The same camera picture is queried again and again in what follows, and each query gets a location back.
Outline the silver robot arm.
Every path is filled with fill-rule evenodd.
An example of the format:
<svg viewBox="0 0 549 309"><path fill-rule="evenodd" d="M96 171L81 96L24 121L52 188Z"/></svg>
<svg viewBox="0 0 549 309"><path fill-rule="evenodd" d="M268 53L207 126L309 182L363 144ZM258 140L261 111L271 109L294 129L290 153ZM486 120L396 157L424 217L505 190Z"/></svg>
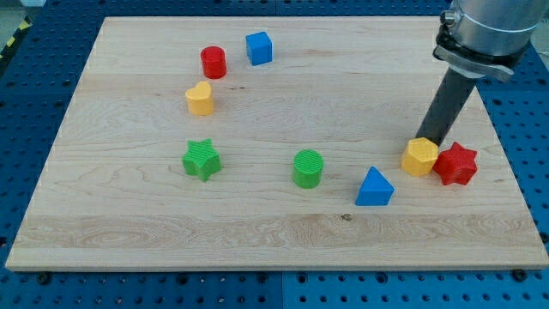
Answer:
<svg viewBox="0 0 549 309"><path fill-rule="evenodd" d="M508 82L548 0L454 0L440 14L433 57L449 65L416 133L439 145L477 81Z"/></svg>

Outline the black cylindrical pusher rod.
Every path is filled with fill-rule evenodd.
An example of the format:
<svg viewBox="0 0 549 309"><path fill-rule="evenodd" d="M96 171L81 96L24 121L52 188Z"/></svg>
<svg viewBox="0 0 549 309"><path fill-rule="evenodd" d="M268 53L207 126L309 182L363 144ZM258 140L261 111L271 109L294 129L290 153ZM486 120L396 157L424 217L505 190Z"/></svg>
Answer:
<svg viewBox="0 0 549 309"><path fill-rule="evenodd" d="M448 68L415 135L440 145L457 119L477 83Z"/></svg>

